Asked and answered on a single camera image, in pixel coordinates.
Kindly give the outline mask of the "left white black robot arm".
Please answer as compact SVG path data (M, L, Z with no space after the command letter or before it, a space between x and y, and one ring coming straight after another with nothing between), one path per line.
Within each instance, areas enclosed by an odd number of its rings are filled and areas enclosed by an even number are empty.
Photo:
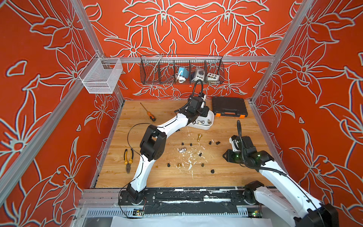
M197 124L198 120L207 121L211 113L206 105L206 95L190 98L188 103L176 112L176 116L159 126L149 125L140 142L140 161L134 178L127 184L126 191L133 203L143 200L147 179L153 164L164 153L167 139L179 129Z

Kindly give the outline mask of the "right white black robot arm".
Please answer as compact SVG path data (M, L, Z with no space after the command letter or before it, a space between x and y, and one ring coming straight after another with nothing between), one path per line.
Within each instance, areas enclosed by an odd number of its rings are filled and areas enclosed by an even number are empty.
M242 198L248 205L261 203L291 227L337 227L338 211L323 204L294 181L266 151L257 151L250 137L234 135L232 146L223 154L229 163L244 165L268 179L284 196L276 196L263 183L253 181L244 187Z

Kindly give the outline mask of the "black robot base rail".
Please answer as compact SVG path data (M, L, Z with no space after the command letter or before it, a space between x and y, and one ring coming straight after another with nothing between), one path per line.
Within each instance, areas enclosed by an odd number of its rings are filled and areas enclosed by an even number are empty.
M133 202L121 190L118 205L129 218L197 215L261 218L263 207L258 202L246 203L242 187L147 188L139 202Z

